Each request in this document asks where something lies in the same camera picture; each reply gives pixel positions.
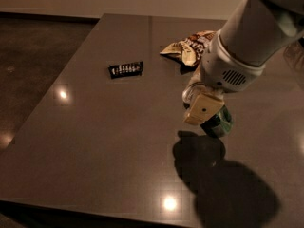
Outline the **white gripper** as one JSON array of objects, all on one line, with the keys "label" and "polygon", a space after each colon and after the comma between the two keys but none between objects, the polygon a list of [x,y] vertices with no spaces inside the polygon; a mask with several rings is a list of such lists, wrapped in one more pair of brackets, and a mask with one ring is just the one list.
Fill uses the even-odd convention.
[{"label": "white gripper", "polygon": [[[240,92],[259,77],[265,65],[250,66],[231,56],[223,46],[220,31],[217,31],[202,54],[200,62],[201,80],[208,86],[224,92]],[[222,99],[198,93],[184,114],[183,121],[201,125],[210,120],[224,106]]]}]

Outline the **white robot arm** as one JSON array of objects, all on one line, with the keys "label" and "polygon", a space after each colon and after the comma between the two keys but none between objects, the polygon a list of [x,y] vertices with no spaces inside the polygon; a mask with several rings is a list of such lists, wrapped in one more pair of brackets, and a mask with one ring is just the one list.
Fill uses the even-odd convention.
[{"label": "white robot arm", "polygon": [[304,0],[243,0],[203,52],[182,99],[184,121],[201,125],[259,77],[279,49],[303,36]]}]

